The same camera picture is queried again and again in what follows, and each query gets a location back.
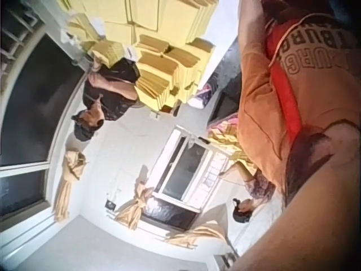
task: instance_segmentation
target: woman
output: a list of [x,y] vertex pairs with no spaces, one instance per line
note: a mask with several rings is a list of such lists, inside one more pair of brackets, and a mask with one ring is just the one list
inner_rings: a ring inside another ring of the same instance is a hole
[[287,207],[233,270],[340,270],[357,246],[360,49],[324,4],[266,25],[269,7],[241,1],[239,141]]
[[240,223],[246,223],[252,216],[254,210],[256,210],[261,204],[265,204],[270,201],[275,191],[275,185],[268,181],[262,174],[262,172],[257,169],[255,174],[252,174],[248,171],[242,162],[235,162],[228,170],[221,172],[219,176],[221,178],[226,178],[231,172],[238,172],[239,176],[245,183],[245,187],[252,197],[252,199],[246,199],[242,202],[234,199],[236,203],[234,211],[234,219]]
[[131,60],[122,58],[108,69],[95,58],[84,84],[83,103],[87,109],[72,116],[76,138],[90,140],[104,120],[116,121],[139,103],[134,87],[138,78],[139,71]]

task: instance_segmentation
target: orange t-shirt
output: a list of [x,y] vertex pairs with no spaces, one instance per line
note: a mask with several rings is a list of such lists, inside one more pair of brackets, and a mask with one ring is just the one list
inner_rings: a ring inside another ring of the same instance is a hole
[[273,60],[260,43],[241,52],[238,139],[250,160],[282,187],[290,144],[269,66],[278,61],[292,86],[302,124],[326,128],[346,119],[360,127],[361,50],[337,23],[301,20],[279,41]]

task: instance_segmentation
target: orange sleeve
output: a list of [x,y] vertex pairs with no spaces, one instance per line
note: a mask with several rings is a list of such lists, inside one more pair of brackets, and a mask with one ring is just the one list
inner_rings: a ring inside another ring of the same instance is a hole
[[277,93],[270,82],[269,64],[260,43],[244,48],[238,139],[250,160],[274,182],[282,160],[281,143],[286,127]]

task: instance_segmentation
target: beige curtain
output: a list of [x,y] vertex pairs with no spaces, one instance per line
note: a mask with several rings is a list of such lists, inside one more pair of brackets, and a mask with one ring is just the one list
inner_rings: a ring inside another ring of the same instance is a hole
[[145,183],[140,182],[135,191],[134,203],[117,214],[115,221],[135,230],[142,215],[142,209],[147,206],[147,201],[152,196],[153,191],[154,188],[146,188]]
[[69,200],[72,183],[78,181],[83,174],[86,159],[79,151],[67,151],[63,163],[63,178],[55,205],[55,220],[62,222],[69,218]]
[[200,238],[217,238],[226,241],[224,230],[218,224],[203,224],[195,229],[188,230],[184,233],[177,234],[165,240],[168,244],[181,246],[185,248],[195,248],[196,241]]

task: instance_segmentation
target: white window frame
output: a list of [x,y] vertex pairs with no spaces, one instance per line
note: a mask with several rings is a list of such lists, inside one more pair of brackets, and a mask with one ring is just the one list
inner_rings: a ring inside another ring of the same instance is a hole
[[[211,144],[204,143],[202,140],[198,139],[197,137],[195,137],[193,134],[186,131],[182,127],[176,126],[174,128],[174,130],[172,131],[172,134],[168,138],[168,141],[167,141],[165,147],[163,148],[162,153],[160,154],[159,158],[157,159],[157,162],[156,162],[155,166],[153,167],[151,174],[149,175],[149,179],[147,181],[147,187],[156,187],[158,185],[160,178],[161,178],[162,174],[164,173],[166,166],[169,164],[170,158],[172,157],[172,155],[173,155],[175,149],[177,148],[177,145],[182,137],[185,137],[186,140],[184,141],[179,152],[177,153],[174,163],[172,164],[167,176],[165,177],[161,188],[159,189],[158,192],[153,192],[153,196],[155,198],[162,199],[166,202],[169,202],[176,206],[182,207],[184,209],[187,209],[187,210],[190,210],[190,211],[193,211],[196,213],[201,213],[203,208],[206,206],[207,202],[209,201],[214,189],[217,187],[219,178],[214,182],[214,184],[211,188],[211,191],[208,193],[204,203],[202,204],[202,206],[200,208],[195,208],[195,207],[187,204],[187,202],[190,201],[194,192],[198,188],[199,184],[205,178],[207,169],[210,167],[210,163],[213,161],[216,154],[221,153],[226,157],[226,160],[224,161],[221,171],[224,170],[225,167],[227,167],[229,154]],[[194,142],[194,144],[197,144],[197,145],[203,147],[204,149],[206,149],[206,151],[202,157],[202,160],[201,160],[195,174],[193,175],[191,182],[187,186],[187,188],[182,196],[182,200],[178,200],[178,199],[174,199],[168,195],[165,195],[162,192],[163,192],[164,187],[166,186],[167,182],[169,181],[170,176],[174,171],[174,168],[177,166],[179,159],[180,159],[181,155],[183,154],[184,149],[188,145],[189,140],[192,140]]]
[[[3,118],[5,115],[6,106],[8,100],[11,96],[14,85],[16,84],[17,78],[20,72],[23,70],[30,54],[38,45],[39,41],[45,36],[48,35],[69,57],[70,59],[77,59],[79,56],[83,55],[83,52],[78,48],[72,46],[69,43],[62,43],[60,40],[60,28],[57,24],[48,23],[47,25],[42,24],[37,29],[34,29],[31,37],[27,40],[25,44],[23,44],[22,50],[18,53],[16,59],[12,63],[11,69],[6,73],[5,82],[2,82],[4,86],[1,89],[1,119],[0,119],[0,139],[1,139],[1,124],[3,122]],[[74,88],[73,93],[64,108],[64,111],[61,115],[61,118],[58,122],[54,137],[52,139],[52,144],[49,149],[48,157],[46,161],[41,161],[38,163],[29,163],[29,164],[21,164],[21,165],[11,165],[0,167],[0,178],[14,176],[18,174],[24,174],[29,172],[47,170],[45,175],[45,200],[40,202],[31,204],[23,209],[20,209],[16,212],[7,214],[1,217],[0,220],[0,232],[5,231],[16,224],[36,215],[37,213],[52,208],[54,203],[53,190],[56,187],[53,187],[54,177],[56,172],[56,167],[61,157],[59,157],[59,153],[61,148],[64,146],[66,132],[68,131],[70,125],[70,116],[73,113],[70,108],[74,107],[74,100],[76,96],[78,96],[78,90],[83,85],[83,82],[86,80],[86,71],[89,68],[87,62],[80,62],[79,67],[82,68],[85,73],[81,77],[77,86]]]

